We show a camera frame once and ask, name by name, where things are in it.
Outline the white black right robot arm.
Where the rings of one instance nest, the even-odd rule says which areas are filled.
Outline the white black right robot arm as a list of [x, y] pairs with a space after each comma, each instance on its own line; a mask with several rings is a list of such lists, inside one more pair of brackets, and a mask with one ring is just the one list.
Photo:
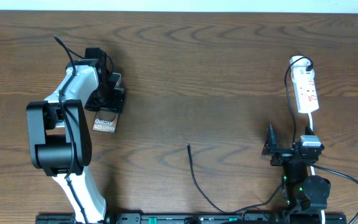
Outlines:
[[271, 166], [283, 168], [283, 195], [288, 208], [282, 212], [282, 216], [286, 222], [300, 214], [320, 215], [327, 208], [330, 181], [308, 173], [308, 167], [318, 161], [323, 150], [323, 144], [308, 126], [292, 148], [278, 147], [273, 127], [268, 127], [262, 154], [271, 157]]

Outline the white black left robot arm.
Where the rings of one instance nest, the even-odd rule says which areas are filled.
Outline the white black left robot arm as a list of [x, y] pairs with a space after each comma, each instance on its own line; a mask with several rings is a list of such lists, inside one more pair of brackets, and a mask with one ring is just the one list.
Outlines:
[[92, 143], [85, 111], [122, 112], [121, 74], [108, 70], [111, 58], [99, 47], [71, 59], [58, 88], [27, 105], [30, 159], [63, 189], [74, 212], [37, 215], [36, 223], [114, 223], [90, 170]]

